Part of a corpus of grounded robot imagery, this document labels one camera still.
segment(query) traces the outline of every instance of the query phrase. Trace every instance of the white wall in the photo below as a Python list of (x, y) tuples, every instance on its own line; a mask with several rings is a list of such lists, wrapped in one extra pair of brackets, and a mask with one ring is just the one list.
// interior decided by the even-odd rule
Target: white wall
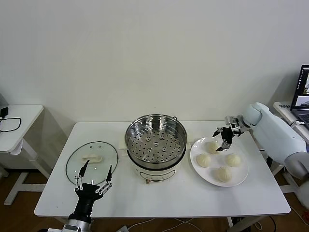
[(291, 98), (306, 0), (2, 0), (0, 92), (76, 121), (223, 119)]

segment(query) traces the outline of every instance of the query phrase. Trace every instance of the white table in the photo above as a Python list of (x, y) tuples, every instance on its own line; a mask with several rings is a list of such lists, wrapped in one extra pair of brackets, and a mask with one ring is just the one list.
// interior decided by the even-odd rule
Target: white table
[[(28, 160), (47, 178), (51, 173), (51, 168), (42, 160), (38, 154), (33, 150), (33, 148), (23, 139), (24, 135), (27, 133), (29, 128), (32, 126), (34, 121), (38, 118), (40, 113), (43, 111), (42, 105), (9, 105), (8, 115), (5, 118), (19, 117), (21, 118), (21, 124), (19, 129), (11, 132), (0, 132), (0, 153), (15, 153), (18, 154), (23, 147), (27, 152)], [(6, 125), (15, 123), (6, 120), (3, 121)], [(0, 168), (0, 173), (4, 177), (8, 176), (8, 172), (3, 168)], [(35, 191), (42, 192), (45, 185), (35, 185), (35, 184), (23, 184), (28, 173), (22, 173), (12, 190), (10, 191), (8, 197), (5, 199), (5, 205), (11, 205), (20, 191)]]
[[(223, 121), (182, 122), (189, 141), (211, 136)], [(86, 122), (75, 124), (35, 208), (35, 215), (68, 217), (78, 198), (74, 185), (66, 178), (65, 168), (70, 155), (80, 146), (105, 141), (119, 147), (130, 123)], [(145, 184), (133, 171), (124, 152), (113, 173), (111, 190), (95, 202), (93, 218), (196, 218), (238, 217), (244, 219), (229, 229), (241, 231), (261, 217), (290, 212), (283, 193), (249, 133), (235, 139), (247, 154), (249, 174), (239, 186), (222, 188), (200, 178), (188, 160), (188, 152), (176, 175), (164, 182)]]

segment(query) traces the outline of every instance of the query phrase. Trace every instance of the steamed bun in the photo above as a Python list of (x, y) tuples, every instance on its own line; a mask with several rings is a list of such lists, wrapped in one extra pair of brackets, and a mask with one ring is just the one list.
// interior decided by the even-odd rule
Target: steamed bun
[(217, 170), (217, 177), (222, 182), (228, 182), (232, 179), (232, 173), (228, 167), (221, 167)]
[(211, 154), (219, 154), (220, 151), (216, 151), (221, 145), (217, 141), (209, 142), (208, 145), (208, 152)]
[(235, 153), (228, 154), (225, 158), (225, 161), (230, 167), (238, 167), (241, 163), (241, 158)]
[(199, 166), (207, 168), (211, 163), (211, 156), (208, 154), (199, 154), (197, 156), (197, 163), (199, 164)]

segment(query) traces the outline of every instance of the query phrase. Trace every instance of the wooden floor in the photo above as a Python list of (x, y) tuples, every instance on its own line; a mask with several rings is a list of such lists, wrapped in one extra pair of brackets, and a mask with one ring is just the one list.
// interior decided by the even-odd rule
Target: wooden floor
[[(41, 193), (22, 192), (16, 197), (11, 206), (3, 205), (4, 199), (14, 185), (19, 173), (10, 173), (8, 178), (0, 179), (0, 225), (1, 232), (37, 232), (39, 229), (56, 228), (62, 229), (63, 224), (54, 218), (37, 217), (34, 215), (34, 208), (38, 202)], [(281, 174), (276, 176), (279, 184), (286, 184)], [(44, 184), (45, 177), (40, 173), (30, 173), (26, 183)], [(296, 196), (292, 193), (285, 195), (289, 204), (296, 209), (301, 215), (304, 214), (305, 208), (299, 203)], [(306, 226), (291, 211), (287, 215), (273, 216), (277, 224), (278, 232), (309, 232)], [(123, 225), (133, 225), (142, 222), (142, 219), (96, 219), (92, 224), (92, 232), (116, 232)], [(191, 221), (198, 226), (203, 232), (224, 232), (228, 228), (226, 218), (196, 218)], [(263, 232), (273, 232), (274, 225), (270, 217), (260, 221), (263, 226)], [(179, 222), (174, 219), (155, 219), (149, 223), (136, 226), (130, 232), (161, 232), (165, 229), (178, 225)], [(194, 227), (183, 224), (171, 232), (197, 232)], [(252, 226), (252, 232), (258, 230)]]

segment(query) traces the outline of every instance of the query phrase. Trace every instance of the glass pot lid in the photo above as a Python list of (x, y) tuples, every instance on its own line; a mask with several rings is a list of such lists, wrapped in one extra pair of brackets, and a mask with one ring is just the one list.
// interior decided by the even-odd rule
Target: glass pot lid
[(66, 174), (70, 182), (75, 184), (74, 177), (78, 175), (87, 160), (90, 161), (83, 177), (83, 183), (97, 185), (106, 179), (110, 165), (114, 172), (118, 163), (118, 155), (116, 149), (106, 142), (91, 142), (81, 146), (73, 152), (66, 165)]

